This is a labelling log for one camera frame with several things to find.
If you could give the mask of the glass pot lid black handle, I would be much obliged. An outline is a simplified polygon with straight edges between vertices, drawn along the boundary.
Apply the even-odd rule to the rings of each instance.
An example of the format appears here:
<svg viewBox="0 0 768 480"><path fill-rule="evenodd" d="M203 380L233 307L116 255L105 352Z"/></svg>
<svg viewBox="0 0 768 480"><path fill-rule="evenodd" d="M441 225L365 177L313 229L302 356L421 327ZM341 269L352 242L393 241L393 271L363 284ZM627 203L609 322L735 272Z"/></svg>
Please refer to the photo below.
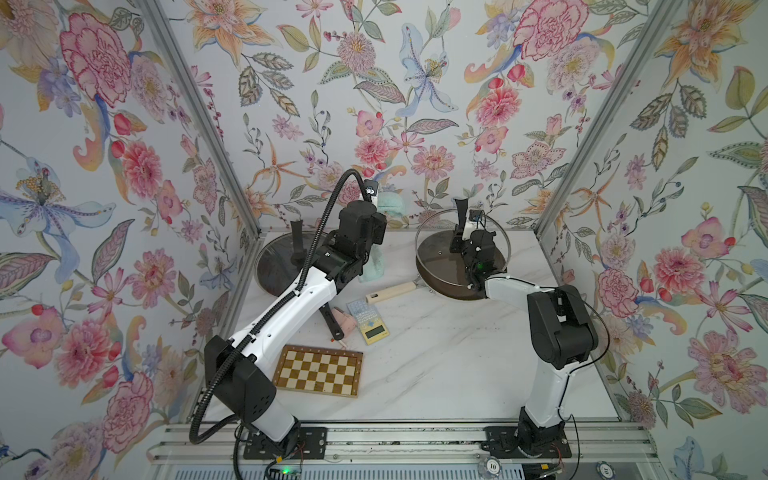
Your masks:
<svg viewBox="0 0 768 480"><path fill-rule="evenodd" d="M501 225L467 198L455 198L450 209L432 213L415 236L415 263L432 289L478 292L487 278L507 271L511 242Z"/></svg>

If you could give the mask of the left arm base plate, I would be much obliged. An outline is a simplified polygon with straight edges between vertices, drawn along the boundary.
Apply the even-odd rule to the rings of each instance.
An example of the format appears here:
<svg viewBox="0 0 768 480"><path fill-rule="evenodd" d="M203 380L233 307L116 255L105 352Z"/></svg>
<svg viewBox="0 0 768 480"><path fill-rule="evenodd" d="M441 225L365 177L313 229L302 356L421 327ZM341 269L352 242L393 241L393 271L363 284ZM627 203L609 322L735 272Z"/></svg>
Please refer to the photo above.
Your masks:
<svg viewBox="0 0 768 480"><path fill-rule="evenodd" d="M327 447L328 429L325 427L293 428L281 441L272 440L261 431L253 430L247 437L245 460L323 460Z"/></svg>

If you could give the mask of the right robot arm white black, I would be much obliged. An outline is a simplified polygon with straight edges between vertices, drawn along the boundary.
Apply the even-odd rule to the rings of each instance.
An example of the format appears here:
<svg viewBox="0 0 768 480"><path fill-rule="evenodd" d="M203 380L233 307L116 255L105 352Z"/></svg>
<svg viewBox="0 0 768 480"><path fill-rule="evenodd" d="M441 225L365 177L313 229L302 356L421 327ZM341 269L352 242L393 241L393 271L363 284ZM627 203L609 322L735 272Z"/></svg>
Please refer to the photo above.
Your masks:
<svg viewBox="0 0 768 480"><path fill-rule="evenodd" d="M574 287L540 286L496 268L494 236L485 229L457 226L450 251L461 255L469 289L527 311L538 365L514 437L517 447L533 456L564 434L563 403L570 378L586 365L599 335Z"/></svg>

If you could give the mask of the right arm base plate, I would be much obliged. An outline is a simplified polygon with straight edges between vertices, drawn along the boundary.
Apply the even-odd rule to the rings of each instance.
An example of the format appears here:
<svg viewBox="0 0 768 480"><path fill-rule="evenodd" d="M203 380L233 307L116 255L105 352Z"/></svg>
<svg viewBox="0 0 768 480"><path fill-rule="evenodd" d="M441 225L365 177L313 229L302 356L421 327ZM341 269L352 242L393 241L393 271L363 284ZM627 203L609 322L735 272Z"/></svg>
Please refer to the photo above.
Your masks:
<svg viewBox="0 0 768 480"><path fill-rule="evenodd" d="M565 424L538 428L490 426L484 429L485 440L480 448L498 459L570 459L571 445L565 434Z"/></svg>

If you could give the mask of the light green cleaning cloth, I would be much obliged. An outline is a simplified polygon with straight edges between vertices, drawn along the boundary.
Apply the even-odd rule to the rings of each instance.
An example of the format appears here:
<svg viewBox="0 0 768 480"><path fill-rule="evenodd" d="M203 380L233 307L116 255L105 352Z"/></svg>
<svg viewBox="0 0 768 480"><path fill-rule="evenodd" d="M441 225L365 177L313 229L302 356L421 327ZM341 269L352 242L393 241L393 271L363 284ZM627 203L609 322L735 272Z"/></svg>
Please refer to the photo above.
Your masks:
<svg viewBox="0 0 768 480"><path fill-rule="evenodd" d="M379 213L385 215L387 220L391 218L400 219L407 213L405 200L394 191L380 190L375 196L375 203ZM386 261L383 247L386 245L387 238L381 243L374 244L370 251L367 263L363 267L360 277L361 283L370 283L383 277L386 270Z"/></svg>

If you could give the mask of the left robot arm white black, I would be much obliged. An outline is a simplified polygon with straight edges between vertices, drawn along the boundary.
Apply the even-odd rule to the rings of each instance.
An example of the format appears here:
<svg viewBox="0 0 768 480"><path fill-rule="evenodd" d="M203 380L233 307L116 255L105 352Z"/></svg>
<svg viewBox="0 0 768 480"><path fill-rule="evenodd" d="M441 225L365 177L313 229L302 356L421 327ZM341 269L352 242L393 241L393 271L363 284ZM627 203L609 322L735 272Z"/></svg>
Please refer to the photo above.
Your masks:
<svg viewBox="0 0 768 480"><path fill-rule="evenodd" d="M362 275L372 247L383 243L386 225L372 201L350 202L339 212L337 229L316 232L298 276L263 314L232 336L207 342L205 390L193 413L192 443L236 421L266 437L277 454L295 449L300 421L277 400L269 374L306 321Z"/></svg>

